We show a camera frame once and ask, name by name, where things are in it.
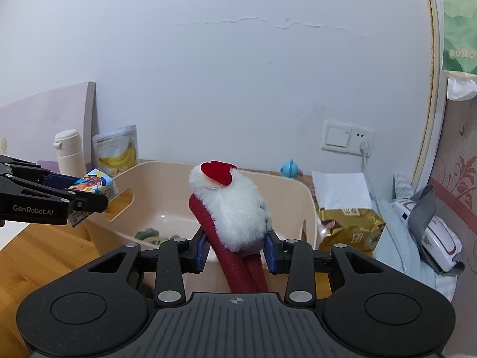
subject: white thermos bottle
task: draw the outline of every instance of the white thermos bottle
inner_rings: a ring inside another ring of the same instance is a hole
[[[56,149],[56,158],[62,175],[77,178],[86,175],[83,145],[80,133],[76,129],[59,132],[55,136],[53,147]]]

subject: gold snack bag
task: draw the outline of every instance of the gold snack bag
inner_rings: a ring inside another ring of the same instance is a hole
[[[318,209],[324,226],[319,250],[331,250],[336,243],[345,243],[362,252],[373,251],[386,223],[372,209]]]

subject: electrical outlet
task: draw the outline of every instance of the electrical outlet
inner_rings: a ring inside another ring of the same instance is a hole
[[[374,142],[374,130],[369,128],[363,128],[361,126],[353,126],[351,128],[351,137],[350,142],[348,144],[348,153],[352,155],[359,155],[361,156],[361,151],[359,149],[359,145],[363,141],[368,141],[370,145],[370,152],[373,148]]]

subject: blue toy figure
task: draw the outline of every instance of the blue toy figure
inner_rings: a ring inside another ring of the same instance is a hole
[[[301,172],[293,160],[289,160],[283,166],[281,166],[280,174],[284,178],[296,179],[298,176],[302,176],[303,172]]]

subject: white appliance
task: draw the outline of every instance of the white appliance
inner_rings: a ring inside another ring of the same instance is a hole
[[[416,203],[411,199],[397,199],[392,206],[394,211],[407,221]],[[424,230],[422,246],[444,272],[450,271],[457,264],[462,252],[460,239],[438,216],[434,216]]]

